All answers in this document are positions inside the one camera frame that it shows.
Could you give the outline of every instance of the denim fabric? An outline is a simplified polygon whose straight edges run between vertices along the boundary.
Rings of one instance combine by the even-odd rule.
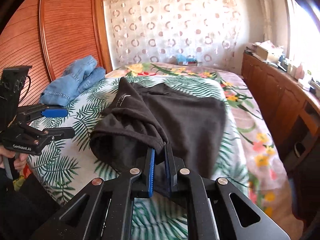
[[[67,106],[82,92],[104,78],[106,71],[97,67],[94,57],[87,56],[71,63],[60,78],[52,81],[40,95],[39,103]]]

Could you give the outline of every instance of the human hand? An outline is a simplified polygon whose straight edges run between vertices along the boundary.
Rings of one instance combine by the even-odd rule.
[[[5,156],[7,158],[13,158],[15,156],[15,152],[9,151],[6,148],[4,148],[2,145],[0,145],[0,168],[4,169],[4,163],[2,156]],[[14,168],[17,171],[23,170],[27,163],[28,154],[26,153],[20,153],[20,156],[18,159],[14,161]]]

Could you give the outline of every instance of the yellow flower pattern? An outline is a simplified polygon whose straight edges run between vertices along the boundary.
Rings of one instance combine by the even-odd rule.
[[[235,95],[231,95],[231,96],[228,96],[227,97],[227,100],[230,100],[230,101],[236,101],[238,98],[235,96]]]
[[[206,76],[206,77],[212,77],[212,75],[210,74],[210,72],[203,72],[202,73],[204,76]]]
[[[276,196],[272,191],[270,191],[270,192],[268,192],[267,194],[264,195],[264,200],[265,201],[272,202],[275,199],[276,199]]]
[[[227,87],[232,87],[232,84],[230,82],[223,82],[223,84]]]
[[[135,72],[135,73],[140,73],[140,72],[143,71],[143,65],[141,63],[133,64],[131,66],[128,66],[127,68],[130,69],[132,72]]]
[[[263,143],[268,142],[268,136],[265,133],[258,133],[257,134],[257,140]]]
[[[267,146],[266,147],[266,153],[268,155],[273,155],[273,154],[275,154],[275,150],[271,146]]]
[[[263,154],[259,154],[257,156],[255,156],[254,158],[255,162],[256,162],[256,165],[258,167],[261,167],[261,166],[268,166],[269,164],[269,156],[266,156],[266,155],[263,155]]]

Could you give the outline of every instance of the bed sheet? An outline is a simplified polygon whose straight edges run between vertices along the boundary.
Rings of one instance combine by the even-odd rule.
[[[226,103],[227,120],[212,179],[226,177],[249,195],[249,174],[242,143],[219,83],[196,76],[131,74],[126,75],[129,82],[147,87],[164,82],[173,89],[198,97],[215,97]],[[60,204],[68,202],[96,177],[104,180],[117,177],[110,166],[93,155],[89,140],[91,131],[102,119],[100,112],[114,99],[119,80],[119,77],[105,78],[82,93],[66,107],[68,116],[65,118],[41,118],[31,123],[40,130],[72,126],[76,131],[73,139],[52,142],[43,149],[41,156],[28,158],[33,173]],[[186,211],[157,193],[151,199],[135,199],[132,221],[132,239],[188,239]]]
[[[249,175],[249,198],[271,217],[292,240],[299,239],[303,222],[292,214],[291,189],[284,166],[260,113],[244,81],[236,74],[209,67],[183,67],[163,63],[143,63],[125,66],[107,76],[177,75],[197,76],[217,81],[223,89],[235,119],[244,150]],[[217,166],[224,168],[223,158]]]

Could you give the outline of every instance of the green leaf pattern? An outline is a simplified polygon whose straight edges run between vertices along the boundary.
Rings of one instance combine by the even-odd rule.
[[[236,130],[230,106],[220,85],[211,79],[187,76],[133,76],[130,82],[151,87],[166,83],[173,89],[197,97],[215,97],[227,108],[227,120],[220,154],[212,179],[227,177],[246,195],[248,171],[243,147]],[[69,201],[96,177],[113,179],[118,174],[107,164],[97,160],[89,148],[90,133],[102,119],[100,112],[114,99],[119,78],[107,78],[82,93],[68,106],[65,118],[42,118],[31,125],[37,129],[72,126],[73,139],[50,143],[41,156],[31,156],[28,164],[48,193],[60,204]],[[132,218],[132,239],[188,239],[186,211],[165,197],[154,193],[151,199],[135,199]]]

